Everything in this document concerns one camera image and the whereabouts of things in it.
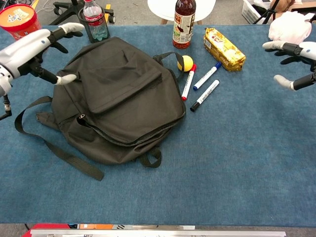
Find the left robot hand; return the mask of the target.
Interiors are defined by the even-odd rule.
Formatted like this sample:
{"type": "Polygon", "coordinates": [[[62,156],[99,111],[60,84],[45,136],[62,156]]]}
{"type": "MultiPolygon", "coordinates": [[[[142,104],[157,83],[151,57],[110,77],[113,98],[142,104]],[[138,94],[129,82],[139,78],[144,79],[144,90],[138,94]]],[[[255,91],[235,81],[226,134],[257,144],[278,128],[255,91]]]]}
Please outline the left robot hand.
{"type": "Polygon", "coordinates": [[[63,53],[68,51],[57,41],[63,37],[81,37],[84,25],[81,23],[65,23],[54,31],[41,29],[30,33],[0,51],[0,86],[8,92],[11,81],[28,73],[33,73],[55,85],[64,85],[74,81],[77,76],[69,74],[56,76],[41,67],[39,56],[47,48],[54,47],[63,53]]]}

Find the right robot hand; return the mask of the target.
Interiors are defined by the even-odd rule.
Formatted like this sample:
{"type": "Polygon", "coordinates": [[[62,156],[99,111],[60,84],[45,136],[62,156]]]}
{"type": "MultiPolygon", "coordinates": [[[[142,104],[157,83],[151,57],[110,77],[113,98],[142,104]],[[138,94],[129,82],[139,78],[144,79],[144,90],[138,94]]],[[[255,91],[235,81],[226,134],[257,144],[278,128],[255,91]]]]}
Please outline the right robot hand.
{"type": "Polygon", "coordinates": [[[316,43],[314,41],[295,44],[283,40],[273,40],[263,43],[262,47],[267,52],[274,52],[275,56],[287,55],[288,58],[280,62],[282,65],[293,62],[303,62],[310,65],[311,73],[297,80],[288,80],[282,75],[275,75],[274,80],[279,85],[291,91],[297,91],[316,83],[316,43]]]}

